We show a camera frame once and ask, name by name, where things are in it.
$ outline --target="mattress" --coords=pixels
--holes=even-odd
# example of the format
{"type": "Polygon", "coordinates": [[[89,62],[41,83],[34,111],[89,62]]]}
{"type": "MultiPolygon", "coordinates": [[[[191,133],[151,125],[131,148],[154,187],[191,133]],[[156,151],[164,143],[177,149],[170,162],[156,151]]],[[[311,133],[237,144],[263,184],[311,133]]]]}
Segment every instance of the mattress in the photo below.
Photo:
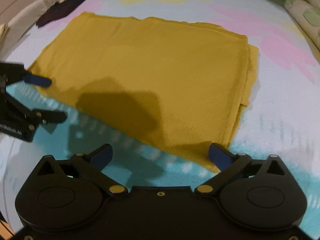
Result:
{"type": "MultiPolygon", "coordinates": [[[[87,0],[68,17],[43,28],[33,26],[5,59],[28,68],[74,17],[84,11],[139,19],[209,22],[248,36],[259,48],[258,79],[250,105],[244,110],[230,151],[264,159],[278,154],[308,199],[301,229],[320,237],[320,52],[283,8],[284,0],[87,0]]],[[[202,184],[214,173],[129,138],[24,83],[9,92],[30,108],[58,109],[68,119],[58,126],[40,127],[33,143],[0,135],[0,210],[12,229],[22,224],[14,199],[28,175],[46,154],[66,159],[88,153],[104,143],[114,158],[103,173],[119,183],[138,186],[202,184]]]]}

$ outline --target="screw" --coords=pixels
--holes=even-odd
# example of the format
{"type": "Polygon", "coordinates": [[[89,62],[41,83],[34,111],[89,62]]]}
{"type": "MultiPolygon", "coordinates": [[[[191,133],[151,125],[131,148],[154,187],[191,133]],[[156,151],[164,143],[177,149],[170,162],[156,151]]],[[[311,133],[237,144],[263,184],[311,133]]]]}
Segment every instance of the screw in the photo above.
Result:
{"type": "Polygon", "coordinates": [[[159,197],[163,197],[163,196],[165,196],[165,192],[159,191],[159,192],[157,192],[157,195],[158,195],[159,197]]]}
{"type": "Polygon", "coordinates": [[[32,236],[25,236],[23,240],[35,240],[32,236]]]}
{"type": "Polygon", "coordinates": [[[125,187],[121,185],[113,185],[109,188],[109,191],[114,194],[119,194],[125,191],[125,187]]]}
{"type": "Polygon", "coordinates": [[[213,187],[211,187],[210,185],[200,185],[199,187],[197,187],[197,190],[201,193],[210,193],[213,191],[213,187]]]}

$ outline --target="folded towel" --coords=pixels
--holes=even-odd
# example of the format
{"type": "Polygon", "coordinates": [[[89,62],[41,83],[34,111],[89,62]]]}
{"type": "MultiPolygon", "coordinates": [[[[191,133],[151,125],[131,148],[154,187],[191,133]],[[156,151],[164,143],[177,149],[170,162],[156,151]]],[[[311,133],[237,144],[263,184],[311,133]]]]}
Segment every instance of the folded towel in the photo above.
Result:
{"type": "Polygon", "coordinates": [[[44,95],[217,172],[208,147],[229,145],[257,52],[213,24],[82,13],[30,70],[53,80],[44,95]]]}

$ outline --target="circular cover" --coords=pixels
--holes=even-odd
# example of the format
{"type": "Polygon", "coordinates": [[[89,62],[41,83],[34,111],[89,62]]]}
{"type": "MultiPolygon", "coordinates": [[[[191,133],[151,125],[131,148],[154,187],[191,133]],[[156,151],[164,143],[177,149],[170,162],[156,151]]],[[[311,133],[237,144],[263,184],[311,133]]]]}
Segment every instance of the circular cover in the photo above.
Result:
{"type": "Polygon", "coordinates": [[[297,185],[268,174],[230,183],[221,191],[220,203],[237,223],[261,231],[298,224],[306,207],[297,185]]]}
{"type": "Polygon", "coordinates": [[[23,222],[40,230],[62,231],[76,227],[92,217],[102,203],[100,190],[87,181],[40,178],[36,184],[35,188],[26,188],[18,194],[16,208],[23,222]]]}

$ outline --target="robotic arm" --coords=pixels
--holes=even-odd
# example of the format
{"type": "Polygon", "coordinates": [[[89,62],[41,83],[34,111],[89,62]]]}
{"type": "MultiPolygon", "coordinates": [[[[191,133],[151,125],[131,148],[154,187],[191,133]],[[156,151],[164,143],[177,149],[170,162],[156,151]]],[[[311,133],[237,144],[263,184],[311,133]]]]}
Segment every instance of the robotic arm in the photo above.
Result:
{"type": "Polygon", "coordinates": [[[133,187],[101,173],[112,159],[103,145],[70,160],[44,156],[15,201],[25,226],[12,240],[311,240],[298,227],[307,208],[279,156],[253,160],[217,144],[222,171],[190,187],[133,187]]]}
{"type": "Polygon", "coordinates": [[[51,80],[33,75],[21,64],[0,62],[0,132],[31,142],[40,124],[62,123],[67,115],[61,111],[26,108],[6,91],[7,86],[21,81],[49,87],[51,80]]]}

